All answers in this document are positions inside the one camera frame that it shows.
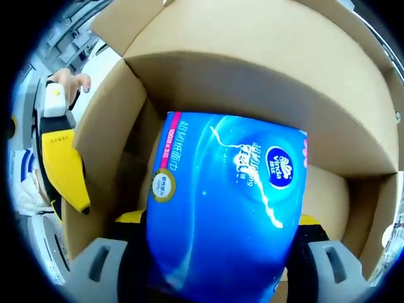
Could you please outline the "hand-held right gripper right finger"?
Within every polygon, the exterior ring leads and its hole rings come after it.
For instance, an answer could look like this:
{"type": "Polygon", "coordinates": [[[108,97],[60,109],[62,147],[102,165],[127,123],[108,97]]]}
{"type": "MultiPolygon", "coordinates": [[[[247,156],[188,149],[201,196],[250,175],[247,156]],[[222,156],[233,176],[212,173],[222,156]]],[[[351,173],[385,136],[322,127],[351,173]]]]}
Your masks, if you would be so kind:
{"type": "Polygon", "coordinates": [[[366,302],[372,287],[357,257],[302,215],[287,260],[287,302],[366,302]]]}

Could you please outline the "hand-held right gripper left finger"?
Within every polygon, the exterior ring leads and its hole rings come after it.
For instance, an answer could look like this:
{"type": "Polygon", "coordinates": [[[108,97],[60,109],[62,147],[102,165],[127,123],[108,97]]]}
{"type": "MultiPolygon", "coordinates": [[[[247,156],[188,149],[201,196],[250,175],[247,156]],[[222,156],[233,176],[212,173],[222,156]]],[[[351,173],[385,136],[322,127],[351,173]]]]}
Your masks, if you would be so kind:
{"type": "Polygon", "coordinates": [[[98,237],[73,261],[72,302],[146,302],[146,211],[121,215],[108,237],[98,237]]]}

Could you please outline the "person's left hand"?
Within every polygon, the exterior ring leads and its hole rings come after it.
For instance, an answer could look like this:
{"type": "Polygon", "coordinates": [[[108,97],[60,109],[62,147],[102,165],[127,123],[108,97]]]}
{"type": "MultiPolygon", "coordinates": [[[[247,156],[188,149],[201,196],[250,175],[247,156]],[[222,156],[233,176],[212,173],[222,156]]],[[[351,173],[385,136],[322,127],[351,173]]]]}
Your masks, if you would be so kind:
{"type": "Polygon", "coordinates": [[[62,68],[50,75],[47,79],[51,83],[59,83],[64,87],[68,109],[71,110],[81,90],[88,93],[91,88],[91,79],[85,73],[73,74],[68,68],[62,68]]]}

